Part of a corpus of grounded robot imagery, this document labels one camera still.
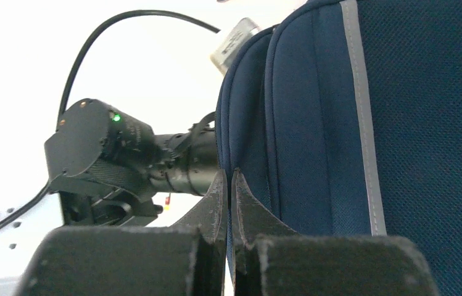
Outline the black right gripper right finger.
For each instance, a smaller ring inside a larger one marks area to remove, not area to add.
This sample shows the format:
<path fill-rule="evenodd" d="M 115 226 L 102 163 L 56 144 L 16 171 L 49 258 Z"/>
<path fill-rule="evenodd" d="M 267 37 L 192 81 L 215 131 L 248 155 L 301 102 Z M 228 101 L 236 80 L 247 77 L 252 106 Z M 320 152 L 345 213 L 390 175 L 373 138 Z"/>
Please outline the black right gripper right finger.
<path fill-rule="evenodd" d="M 427 261 L 396 236 L 303 236 L 251 193 L 230 189 L 236 295 L 438 295 Z"/>

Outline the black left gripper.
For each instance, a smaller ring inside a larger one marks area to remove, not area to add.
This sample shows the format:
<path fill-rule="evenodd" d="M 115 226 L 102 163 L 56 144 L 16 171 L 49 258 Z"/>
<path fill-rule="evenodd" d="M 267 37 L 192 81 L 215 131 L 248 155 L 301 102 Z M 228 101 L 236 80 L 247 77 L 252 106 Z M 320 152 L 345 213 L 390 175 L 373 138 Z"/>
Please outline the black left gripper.
<path fill-rule="evenodd" d="M 218 169 L 213 113 L 184 134 L 146 123 L 96 99 L 64 112 L 45 142 L 49 192 L 66 225 L 147 225 L 158 193 L 203 196 Z"/>

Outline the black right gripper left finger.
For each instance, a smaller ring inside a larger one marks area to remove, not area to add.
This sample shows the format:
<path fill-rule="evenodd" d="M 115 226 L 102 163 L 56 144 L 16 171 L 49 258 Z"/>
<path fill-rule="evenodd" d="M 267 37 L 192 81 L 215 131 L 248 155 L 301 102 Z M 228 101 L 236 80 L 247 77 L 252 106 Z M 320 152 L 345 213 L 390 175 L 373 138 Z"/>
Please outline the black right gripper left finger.
<path fill-rule="evenodd" d="M 36 249 L 16 295 L 222 295 L 227 180 L 169 227 L 63 226 Z"/>

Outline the navy blue student backpack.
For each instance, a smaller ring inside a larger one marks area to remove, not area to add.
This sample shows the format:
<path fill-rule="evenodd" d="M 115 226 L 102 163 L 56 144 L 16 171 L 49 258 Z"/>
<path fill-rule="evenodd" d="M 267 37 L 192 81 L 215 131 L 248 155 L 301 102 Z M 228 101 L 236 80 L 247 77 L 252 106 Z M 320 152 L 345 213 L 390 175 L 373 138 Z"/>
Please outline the navy blue student backpack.
<path fill-rule="evenodd" d="M 243 45 L 215 127 L 289 227 L 407 237 L 462 295 L 462 1 L 308 1 Z"/>

